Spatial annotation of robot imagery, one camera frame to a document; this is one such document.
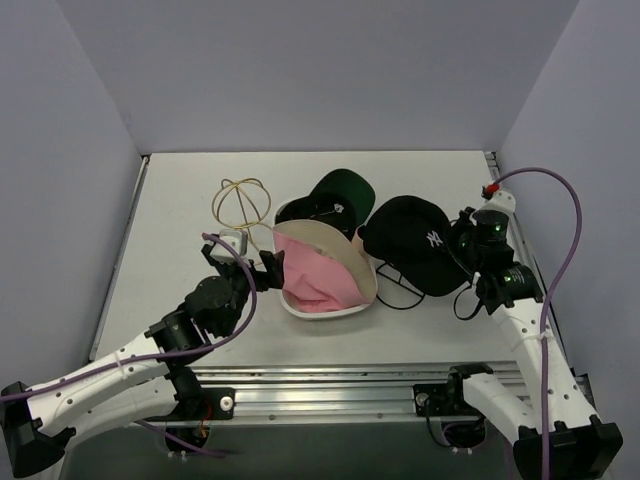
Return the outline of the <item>black NY baseball cap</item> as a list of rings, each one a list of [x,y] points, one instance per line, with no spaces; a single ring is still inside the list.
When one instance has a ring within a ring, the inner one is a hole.
[[[447,249],[449,226],[439,206],[402,195],[382,204],[358,234],[369,256],[387,263],[421,293],[442,297],[468,280]]]

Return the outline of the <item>pink bucket hat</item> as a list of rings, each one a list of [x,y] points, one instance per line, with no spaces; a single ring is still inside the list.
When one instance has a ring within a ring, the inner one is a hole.
[[[371,261],[340,231],[314,220],[272,227],[275,250],[284,251],[282,304],[306,319],[329,319],[366,309],[378,292]]]

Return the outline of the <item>black cap green brim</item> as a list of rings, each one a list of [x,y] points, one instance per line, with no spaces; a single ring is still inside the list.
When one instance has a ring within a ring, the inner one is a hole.
[[[306,196],[294,199],[275,214],[275,223],[314,220],[330,225],[351,241],[371,214],[376,194],[370,183],[349,169],[327,173]]]

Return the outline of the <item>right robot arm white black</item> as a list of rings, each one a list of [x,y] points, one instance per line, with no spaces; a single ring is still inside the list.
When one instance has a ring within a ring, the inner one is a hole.
[[[515,261],[506,238],[509,217],[467,208],[449,230],[447,247],[470,276],[470,288],[503,333],[529,400],[523,402],[485,363],[452,367],[445,383],[418,394],[425,419],[489,422],[511,445],[523,479],[599,479],[623,445],[614,423],[601,420],[580,389],[548,323],[532,270]]]

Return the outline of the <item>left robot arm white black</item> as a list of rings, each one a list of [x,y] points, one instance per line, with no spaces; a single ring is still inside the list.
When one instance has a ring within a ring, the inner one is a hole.
[[[210,259],[201,280],[172,312],[111,354],[64,377],[1,391],[1,430],[12,474],[26,478],[58,463],[73,445],[147,418],[190,419],[203,401],[195,361],[249,324],[257,295],[284,285],[284,252],[252,261]]]

